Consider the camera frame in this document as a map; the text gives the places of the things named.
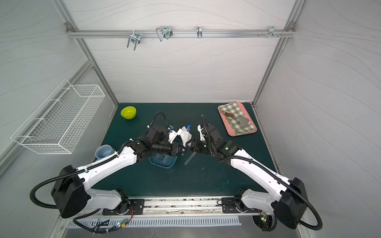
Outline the white gauze wipe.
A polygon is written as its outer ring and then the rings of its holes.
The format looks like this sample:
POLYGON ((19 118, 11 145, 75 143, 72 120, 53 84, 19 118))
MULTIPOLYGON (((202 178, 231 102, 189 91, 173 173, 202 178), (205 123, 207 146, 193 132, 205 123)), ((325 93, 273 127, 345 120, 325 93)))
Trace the white gauze wipe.
POLYGON ((187 132, 187 127, 182 127, 181 129, 182 133, 179 136, 183 142, 183 145, 186 146, 186 144, 191 141, 192 135, 190 132, 187 132))

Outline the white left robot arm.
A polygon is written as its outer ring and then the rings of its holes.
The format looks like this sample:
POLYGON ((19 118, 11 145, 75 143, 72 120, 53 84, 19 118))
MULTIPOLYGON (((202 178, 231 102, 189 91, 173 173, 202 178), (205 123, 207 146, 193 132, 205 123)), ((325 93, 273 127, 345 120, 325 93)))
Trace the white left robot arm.
POLYGON ((124 215, 130 201, 121 189, 99 190, 93 186, 111 174, 148 158, 152 153, 177 156, 191 141, 186 128, 178 131, 151 126, 135 140, 126 142, 118 152, 86 166, 67 166, 60 172, 66 176, 55 182, 52 198, 62 218, 70 218, 86 209, 108 209, 124 215))

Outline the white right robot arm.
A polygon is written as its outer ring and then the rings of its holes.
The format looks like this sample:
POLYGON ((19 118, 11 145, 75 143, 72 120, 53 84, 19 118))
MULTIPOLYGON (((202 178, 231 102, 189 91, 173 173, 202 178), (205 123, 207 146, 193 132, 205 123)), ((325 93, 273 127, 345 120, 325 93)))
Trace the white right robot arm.
POLYGON ((187 149, 208 154, 218 162, 227 163, 265 189, 265 192, 241 189, 234 196, 235 207, 239 212, 258 210, 262 223, 266 221, 265 215, 270 213, 273 224, 280 222, 291 229, 297 228, 298 225, 307 226, 302 217, 311 204, 304 183, 300 179, 288 179, 269 169, 242 147, 224 140, 212 125, 206 128, 199 127, 198 131, 199 138, 192 137, 188 131, 180 132, 183 145, 187 149))

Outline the blue plastic tub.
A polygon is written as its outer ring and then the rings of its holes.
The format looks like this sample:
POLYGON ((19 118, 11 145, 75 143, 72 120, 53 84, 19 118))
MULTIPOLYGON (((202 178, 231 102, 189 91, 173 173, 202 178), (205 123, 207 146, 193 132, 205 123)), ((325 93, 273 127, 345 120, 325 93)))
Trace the blue plastic tub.
POLYGON ((165 154, 159 154, 159 153, 152 153, 152 155, 148 158, 150 164, 164 169, 164 170, 171 170, 174 168, 175 163, 177 161, 177 156, 169 156, 166 163, 163 163, 163 156, 165 154))

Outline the yellow green bowl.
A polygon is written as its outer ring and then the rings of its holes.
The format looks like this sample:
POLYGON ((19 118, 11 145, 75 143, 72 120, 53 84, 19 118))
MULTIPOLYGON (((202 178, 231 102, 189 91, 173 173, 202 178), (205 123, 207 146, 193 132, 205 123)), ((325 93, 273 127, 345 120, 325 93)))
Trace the yellow green bowl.
POLYGON ((126 120, 134 119, 137 115, 137 109, 133 106, 127 106, 121 110, 121 116, 126 120))

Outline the light blue mug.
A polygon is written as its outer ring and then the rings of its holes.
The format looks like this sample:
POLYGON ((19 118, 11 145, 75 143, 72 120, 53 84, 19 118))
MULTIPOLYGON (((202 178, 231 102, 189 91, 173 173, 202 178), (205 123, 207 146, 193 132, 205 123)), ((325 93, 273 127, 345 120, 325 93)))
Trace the light blue mug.
POLYGON ((100 146, 96 150, 95 157, 97 160, 101 160, 101 159, 104 159, 104 158, 114 154, 115 152, 116 151, 112 146, 105 144, 105 145, 100 146))

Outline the metal clamp hook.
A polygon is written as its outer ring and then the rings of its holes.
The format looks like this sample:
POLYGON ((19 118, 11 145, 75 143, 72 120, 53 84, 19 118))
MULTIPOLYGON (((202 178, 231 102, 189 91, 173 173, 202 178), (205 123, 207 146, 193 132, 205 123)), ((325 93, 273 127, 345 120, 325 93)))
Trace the metal clamp hook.
POLYGON ((196 34, 199 39, 202 38, 202 28, 200 26, 196 27, 196 34))
POLYGON ((268 29, 268 32, 265 34, 258 34, 259 37, 266 37, 266 38, 283 38, 284 34, 283 33, 276 33, 275 28, 271 26, 268 29))
POLYGON ((140 44, 140 42, 141 42, 140 35, 133 32, 132 34, 129 35, 127 47, 133 46, 135 51, 137 48, 137 45, 140 44))
POLYGON ((170 26, 161 26, 156 28, 155 30, 160 42, 163 41, 163 39, 170 39, 173 36, 173 31, 170 26))

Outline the wooden handled metal spatula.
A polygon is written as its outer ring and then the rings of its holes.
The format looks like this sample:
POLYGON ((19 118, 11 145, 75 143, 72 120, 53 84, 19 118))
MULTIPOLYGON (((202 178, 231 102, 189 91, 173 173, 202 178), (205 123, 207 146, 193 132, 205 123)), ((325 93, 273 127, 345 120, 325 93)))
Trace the wooden handled metal spatula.
POLYGON ((221 111, 221 113, 223 115, 225 115, 225 116, 230 117, 230 118, 237 119, 239 121, 239 123, 241 124, 241 126, 243 126, 245 128, 249 125, 250 120, 248 118, 246 118, 246 117, 235 116, 235 115, 233 115, 231 113, 227 113, 227 112, 223 112, 223 111, 221 111))

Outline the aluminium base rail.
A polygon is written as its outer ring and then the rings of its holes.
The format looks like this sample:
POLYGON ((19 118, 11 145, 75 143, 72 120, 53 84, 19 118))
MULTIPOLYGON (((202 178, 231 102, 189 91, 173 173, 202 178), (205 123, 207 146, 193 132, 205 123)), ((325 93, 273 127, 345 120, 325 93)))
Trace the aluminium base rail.
POLYGON ((254 213, 239 212, 236 208, 225 208, 220 201, 224 196, 172 196, 172 197, 130 197, 130 200, 143 199, 139 205, 139 217, 190 217, 190 216, 227 216, 227 215, 256 215, 258 209, 273 214, 271 203, 275 198, 262 192, 255 192, 253 197, 242 196, 244 204, 253 208, 254 213))

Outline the aluminium cross rail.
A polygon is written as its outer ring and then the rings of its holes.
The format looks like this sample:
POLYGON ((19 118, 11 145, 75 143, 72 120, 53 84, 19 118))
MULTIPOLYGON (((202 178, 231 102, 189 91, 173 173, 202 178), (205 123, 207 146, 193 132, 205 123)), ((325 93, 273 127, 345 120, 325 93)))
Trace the aluminium cross rail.
MULTIPOLYGON (((197 39, 196 29, 191 30, 172 30, 172 38, 194 38, 197 39)), ((275 30, 276 33, 283 33, 283 38, 293 37, 295 31, 275 30)), ((142 39, 157 39, 155 30, 78 30, 67 32, 69 38, 72 39, 96 39, 96 38, 129 38, 132 33, 140 35, 142 39)), ((202 29, 202 38, 260 38, 259 33, 265 34, 265 30, 206 30, 202 29)))

